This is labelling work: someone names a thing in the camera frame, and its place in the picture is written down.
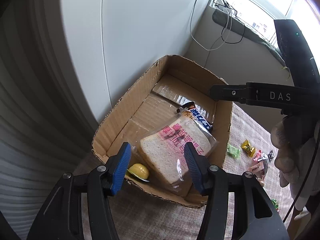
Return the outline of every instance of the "gray cloth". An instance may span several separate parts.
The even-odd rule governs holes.
[[[264,151],[272,149],[275,156],[277,155],[277,149],[271,144],[270,134],[241,108],[233,104],[229,143],[240,147],[245,139],[248,139],[254,147]],[[223,169],[226,172],[242,174],[251,167],[253,164],[251,158],[244,151],[240,155],[239,160],[226,155]],[[74,174],[89,172],[98,166],[99,161],[93,160],[92,156],[92,154],[88,156]],[[281,218],[284,218],[292,203],[292,198],[289,187],[280,187],[278,172],[272,162],[266,174],[264,189],[270,198],[278,201],[279,214]],[[196,239],[205,210],[205,206],[194,209],[161,200],[130,186],[126,181],[116,197],[109,198],[109,203],[121,240]],[[231,239],[233,216],[234,195],[230,194],[225,239]],[[84,232],[88,232],[89,221],[86,213],[83,214],[83,221]],[[85,239],[91,239],[90,235],[86,234]]]
[[[221,26],[226,25],[227,19],[228,14],[219,9],[216,9],[212,14],[212,20]],[[242,22],[233,17],[231,31],[239,34],[240,36],[243,35],[245,38],[254,41],[255,43],[264,45],[270,51],[270,53],[281,63],[281,65],[285,67],[285,62],[279,54],[280,51],[277,51],[276,48],[272,46],[268,40],[266,40],[262,35],[255,32],[255,30],[253,30],[251,26],[246,24],[243,25]]]

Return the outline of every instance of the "silver screw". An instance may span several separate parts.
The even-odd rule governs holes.
[[[71,177],[71,173],[70,172],[66,172],[65,174],[63,174],[63,178],[64,179],[69,179]]]
[[[253,177],[253,174],[250,172],[250,171],[246,171],[244,173],[244,175],[248,178],[248,179],[251,179]]]
[[[100,171],[100,172],[102,172],[102,171],[105,171],[105,170],[106,170],[106,167],[101,165],[101,166],[99,166],[99,167],[97,168],[97,170]]]
[[[218,166],[216,166],[216,165],[211,165],[210,167],[209,167],[209,169],[210,169],[210,171],[218,171]]]

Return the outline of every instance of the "cardboard box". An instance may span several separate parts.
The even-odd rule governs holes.
[[[194,101],[201,114],[209,122],[213,121],[212,135],[219,142],[208,160],[222,167],[229,140],[232,102],[210,99],[209,89],[214,84],[225,82],[181,56],[162,57],[135,82],[101,123],[93,138],[93,154],[105,163],[109,156],[117,154],[124,141],[136,145],[144,133],[161,127],[173,117],[179,105]],[[129,165],[137,162],[132,155]],[[127,175],[125,179],[148,194],[183,206],[199,208],[207,201],[193,186],[183,198]]]

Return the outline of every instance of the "plaid fabric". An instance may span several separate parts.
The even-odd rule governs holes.
[[[265,153],[273,150],[275,156],[277,149],[270,141],[270,134],[257,122],[249,117],[241,108],[233,104],[229,143],[240,147],[248,139],[253,147]],[[254,163],[243,151],[239,160],[226,156],[224,170],[235,174],[242,174]],[[99,165],[86,158],[76,169],[75,174],[91,171]],[[270,198],[275,198],[279,203],[279,214],[283,218],[292,203],[289,187],[279,186],[278,169],[273,162],[270,164],[265,178],[264,189]],[[233,195],[229,195],[229,211],[225,239],[231,239],[233,225]],[[182,240],[196,239],[205,207],[200,209],[186,208],[148,195],[136,187],[124,183],[116,197],[109,198],[110,208],[116,229],[121,240]],[[83,207],[84,232],[89,232],[86,203]]]

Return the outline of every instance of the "gloved hand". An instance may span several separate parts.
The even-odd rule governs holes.
[[[292,131],[284,128],[283,121],[278,123],[271,131],[271,142],[279,149],[277,157],[275,159],[275,166],[280,170],[280,186],[286,187],[290,183],[291,197],[294,199],[301,187],[301,184],[306,176],[307,170],[312,159],[316,140],[319,132],[319,121],[316,126],[312,127],[313,136],[303,144],[299,145],[301,130],[299,126],[303,126],[304,122],[300,121],[299,126],[293,126]],[[286,136],[288,133],[292,133],[290,140]],[[320,191],[320,149],[316,155],[311,172],[303,187],[303,190],[295,203],[297,210],[302,210],[308,201],[310,195],[315,195]]]

